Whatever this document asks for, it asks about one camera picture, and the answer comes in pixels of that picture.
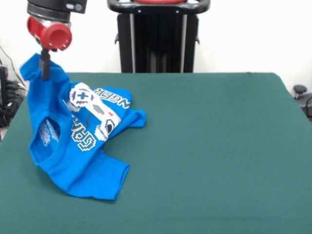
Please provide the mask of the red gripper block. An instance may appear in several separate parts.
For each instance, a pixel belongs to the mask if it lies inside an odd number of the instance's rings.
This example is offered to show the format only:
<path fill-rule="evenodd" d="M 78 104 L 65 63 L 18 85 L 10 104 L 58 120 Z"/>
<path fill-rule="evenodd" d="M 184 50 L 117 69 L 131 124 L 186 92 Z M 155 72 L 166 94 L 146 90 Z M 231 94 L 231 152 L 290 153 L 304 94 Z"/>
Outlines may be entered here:
<path fill-rule="evenodd" d="M 72 42 L 70 24 L 30 16 L 27 20 L 27 29 L 30 35 L 43 47 L 39 67 L 42 79 L 48 80 L 50 73 L 49 50 L 63 51 L 70 46 Z"/>

